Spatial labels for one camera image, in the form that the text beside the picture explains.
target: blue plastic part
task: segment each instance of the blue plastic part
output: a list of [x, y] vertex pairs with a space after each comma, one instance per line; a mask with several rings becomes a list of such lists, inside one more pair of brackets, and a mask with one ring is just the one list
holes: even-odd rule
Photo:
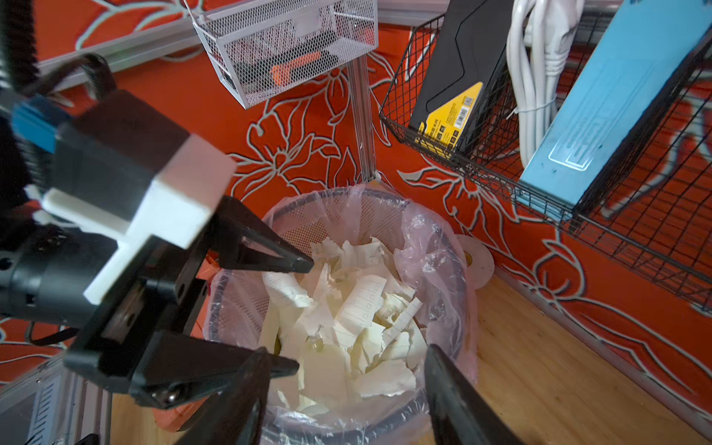
[[15, 107], [12, 130], [41, 149], [54, 153], [57, 128], [72, 117], [42, 96], [34, 96]]
[[[624, 1], [520, 181], [569, 208], [578, 204], [711, 23], [706, 1]], [[544, 212], [540, 199], [531, 204]], [[547, 208], [554, 219], [566, 213]]]

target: wooden floor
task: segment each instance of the wooden floor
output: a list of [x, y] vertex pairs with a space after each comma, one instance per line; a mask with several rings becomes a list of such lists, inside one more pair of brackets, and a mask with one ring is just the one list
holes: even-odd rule
[[[477, 296], [477, 390], [525, 443], [708, 443], [501, 279]], [[170, 445], [179, 435], [115, 396], [114, 445]], [[419, 441], [433, 443], [432, 434]]]

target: paper roll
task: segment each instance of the paper roll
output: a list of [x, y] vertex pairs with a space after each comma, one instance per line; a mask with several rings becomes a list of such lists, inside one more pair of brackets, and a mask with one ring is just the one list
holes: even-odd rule
[[494, 275], [492, 253], [477, 238], [457, 235], [457, 239], [465, 251], [467, 281], [474, 289], [485, 286]]

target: barcode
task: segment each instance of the barcode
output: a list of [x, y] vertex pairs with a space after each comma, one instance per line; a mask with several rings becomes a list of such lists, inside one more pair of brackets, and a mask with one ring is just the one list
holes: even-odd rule
[[465, 125], [465, 117], [467, 117], [467, 112], [470, 109], [467, 107], [462, 107], [460, 109], [460, 114], [457, 116], [457, 120], [455, 121], [455, 127], [457, 127], [458, 130], [462, 129], [462, 126]]

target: wire mesh basket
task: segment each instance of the wire mesh basket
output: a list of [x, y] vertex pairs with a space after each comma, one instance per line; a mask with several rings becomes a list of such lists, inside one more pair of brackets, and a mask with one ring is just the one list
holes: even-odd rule
[[375, 0], [252, 0], [192, 18], [218, 78], [245, 108], [378, 47]]
[[[560, 106], [614, 12], [586, 10], [557, 87]], [[486, 97], [486, 118], [460, 147], [409, 126], [443, 16], [416, 28], [384, 99], [381, 121], [403, 144], [479, 183], [521, 211], [566, 230], [639, 275], [712, 310], [712, 54], [686, 58], [579, 204], [570, 208], [518, 182], [519, 121], [506, 64]]]

